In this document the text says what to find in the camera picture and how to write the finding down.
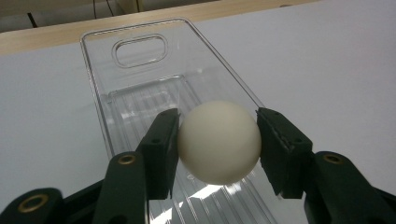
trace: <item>ping pong ball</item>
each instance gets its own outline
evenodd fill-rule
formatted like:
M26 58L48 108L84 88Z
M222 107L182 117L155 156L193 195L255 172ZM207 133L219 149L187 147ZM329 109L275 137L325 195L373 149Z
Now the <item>ping pong ball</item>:
M239 181L256 165L260 130L240 105L212 101L195 107L177 136L178 154L192 175L212 185Z

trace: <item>white tabletop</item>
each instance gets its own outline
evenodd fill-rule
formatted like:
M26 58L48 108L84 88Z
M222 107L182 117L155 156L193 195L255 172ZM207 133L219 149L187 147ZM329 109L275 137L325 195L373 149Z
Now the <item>white tabletop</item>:
M323 0L196 23L314 150L349 157L396 194L396 2ZM70 195L108 157L79 44L0 57L0 210L43 187Z

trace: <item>clear plastic tray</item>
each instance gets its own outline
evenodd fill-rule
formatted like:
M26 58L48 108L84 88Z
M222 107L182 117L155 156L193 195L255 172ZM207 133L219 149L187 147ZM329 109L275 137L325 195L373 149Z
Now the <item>clear plastic tray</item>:
M158 113L226 100L256 118L262 103L201 33L184 19L85 34L81 46L109 157L135 150ZM260 164L238 183L210 186L181 162L174 197L150 201L151 223L276 223L287 213Z

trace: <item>ridged plastic bottom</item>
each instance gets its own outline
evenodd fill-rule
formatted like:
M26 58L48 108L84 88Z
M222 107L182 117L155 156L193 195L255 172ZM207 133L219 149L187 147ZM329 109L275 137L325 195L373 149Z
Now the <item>ridged plastic bottom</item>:
M220 95L229 100L227 95ZM113 91L108 95L114 127L124 147L135 149L158 113L177 107L180 122L202 102L183 76L166 77L150 83ZM260 165L238 183L212 186L194 178L177 166L173 198L149 202L150 223L276 223L263 197L257 191L265 178Z

